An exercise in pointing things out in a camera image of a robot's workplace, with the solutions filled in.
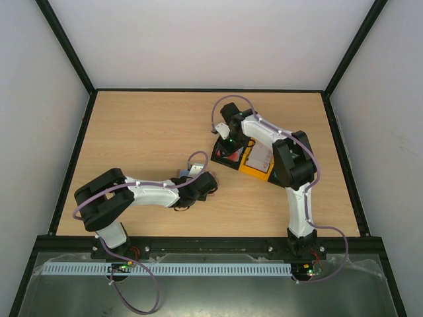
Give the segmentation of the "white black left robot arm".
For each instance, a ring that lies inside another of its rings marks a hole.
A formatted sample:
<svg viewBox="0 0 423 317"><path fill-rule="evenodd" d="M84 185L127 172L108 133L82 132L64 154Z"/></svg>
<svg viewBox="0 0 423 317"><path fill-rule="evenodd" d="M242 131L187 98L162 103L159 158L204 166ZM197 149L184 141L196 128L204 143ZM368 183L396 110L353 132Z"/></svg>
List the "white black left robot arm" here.
<svg viewBox="0 0 423 317"><path fill-rule="evenodd" d="M217 180L210 172L204 172L202 165L160 182L130 178L121 169L112 168L74 193L77 207L72 217L83 222L85 230L95 233L110 251L124 256L130 239L118 218L126 209L161 206L186 211L217 189Z"/></svg>

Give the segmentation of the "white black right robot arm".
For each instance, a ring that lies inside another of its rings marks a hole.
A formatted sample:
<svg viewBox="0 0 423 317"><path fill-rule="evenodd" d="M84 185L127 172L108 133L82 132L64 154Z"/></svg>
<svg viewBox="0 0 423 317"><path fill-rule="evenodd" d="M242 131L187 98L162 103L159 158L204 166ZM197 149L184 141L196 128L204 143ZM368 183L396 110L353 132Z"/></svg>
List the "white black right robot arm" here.
<svg viewBox="0 0 423 317"><path fill-rule="evenodd" d="M286 189L289 205L288 250L304 258L317 244L317 230L311 225L311 186L319 173L307 135L283 130L261 118L254 110L240 111L234 103L220 113L224 119L214 127L221 158L228 158L248 145L250 139L272 151L274 172Z"/></svg>

